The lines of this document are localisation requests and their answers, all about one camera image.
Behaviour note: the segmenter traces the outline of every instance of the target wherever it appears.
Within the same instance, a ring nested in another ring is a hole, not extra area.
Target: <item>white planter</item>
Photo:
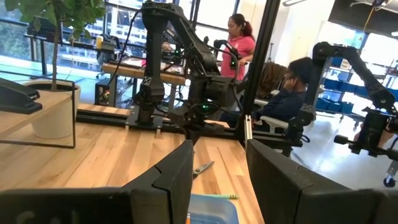
[[[51,80],[35,80],[24,83],[24,85],[34,84],[48,84],[51,85]],[[58,85],[71,86],[71,83],[57,81]],[[75,118],[77,107],[80,99],[80,86],[75,85]],[[72,121],[72,102],[65,103],[59,109],[46,114],[43,118],[38,119],[32,123],[34,134],[39,138],[44,139],[59,139],[72,134],[73,122]]]

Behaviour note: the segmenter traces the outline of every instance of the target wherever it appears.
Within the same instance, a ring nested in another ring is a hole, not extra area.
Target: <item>woman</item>
[[[242,14],[234,14],[228,20],[228,42],[238,50],[238,54],[242,59],[238,62],[238,80],[242,80],[244,76],[244,64],[251,62],[254,54],[254,37],[252,27],[248,21],[244,19]],[[223,62],[221,63],[221,75],[224,77],[234,77],[236,71],[231,69],[229,63],[231,56],[223,53]]]

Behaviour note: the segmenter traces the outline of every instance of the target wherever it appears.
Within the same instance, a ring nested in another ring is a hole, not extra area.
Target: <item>man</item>
[[[289,121],[297,115],[304,103],[307,84],[312,74],[312,59],[301,58],[290,63],[287,73],[284,75],[283,88],[278,95],[274,96],[261,110],[252,113],[252,126],[256,131],[269,131],[266,123],[257,125],[261,116],[268,116],[281,121]],[[235,114],[223,113],[220,121],[235,127],[238,117]]]

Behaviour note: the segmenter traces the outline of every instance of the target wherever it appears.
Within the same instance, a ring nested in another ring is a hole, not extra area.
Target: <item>wooden table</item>
[[[113,74],[115,69],[116,69],[117,65],[111,64],[111,63],[105,63],[102,65],[102,70],[105,73],[110,73]],[[140,68],[132,68],[132,67],[127,67],[127,66],[123,66],[120,65],[118,68],[118,72],[116,74],[117,76],[124,76],[124,77],[131,77],[131,78],[140,78],[143,79],[144,78],[144,69],[140,69]],[[171,88],[171,92],[170,92],[170,105],[173,105],[174,103],[174,99],[175,99],[175,92],[177,89],[177,85],[185,85],[185,78],[182,75],[171,75],[168,73],[161,73],[160,74],[160,78],[162,79],[163,82],[165,83],[169,83],[171,84],[172,88]],[[117,85],[117,80],[118,78],[115,77],[111,84],[110,84],[110,96],[109,96],[109,105],[110,106],[115,106],[116,104],[116,85]]]
[[[30,126],[12,134],[30,139]],[[17,188],[122,186],[172,152],[181,134],[126,131],[124,128],[76,124],[74,150],[0,145],[0,190]],[[201,138],[194,167],[214,165],[194,181],[193,194],[238,194],[240,224],[264,223],[246,164],[245,151],[232,140]]]
[[[43,108],[32,114],[0,111],[0,139],[72,101],[71,93],[54,93],[39,90],[39,94],[40,98],[35,100],[35,102],[41,103]]]

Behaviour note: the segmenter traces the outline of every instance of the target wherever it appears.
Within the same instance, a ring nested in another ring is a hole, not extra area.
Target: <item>dark jacket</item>
[[[288,92],[283,88],[261,110],[253,112],[252,117],[255,121],[260,120],[261,116],[288,121],[297,116],[304,98],[305,92]]]

